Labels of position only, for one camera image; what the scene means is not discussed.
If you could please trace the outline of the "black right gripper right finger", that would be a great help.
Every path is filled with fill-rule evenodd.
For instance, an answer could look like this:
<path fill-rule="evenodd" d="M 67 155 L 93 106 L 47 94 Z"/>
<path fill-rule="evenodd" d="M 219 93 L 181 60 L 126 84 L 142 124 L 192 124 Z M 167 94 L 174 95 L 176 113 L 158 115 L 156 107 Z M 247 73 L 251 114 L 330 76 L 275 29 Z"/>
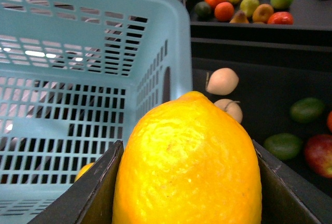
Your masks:
<path fill-rule="evenodd" d="M 253 141 L 262 183 L 262 223 L 321 223 L 314 206 L 322 193 Z"/>

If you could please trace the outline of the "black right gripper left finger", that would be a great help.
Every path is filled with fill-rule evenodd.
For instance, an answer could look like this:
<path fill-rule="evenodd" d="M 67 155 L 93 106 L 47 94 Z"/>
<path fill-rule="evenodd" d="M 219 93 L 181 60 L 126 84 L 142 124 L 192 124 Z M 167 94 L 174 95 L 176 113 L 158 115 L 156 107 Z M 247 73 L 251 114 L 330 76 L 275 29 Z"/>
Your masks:
<path fill-rule="evenodd" d="M 122 154 L 123 142 L 116 141 L 77 182 L 29 223 L 111 223 Z"/>

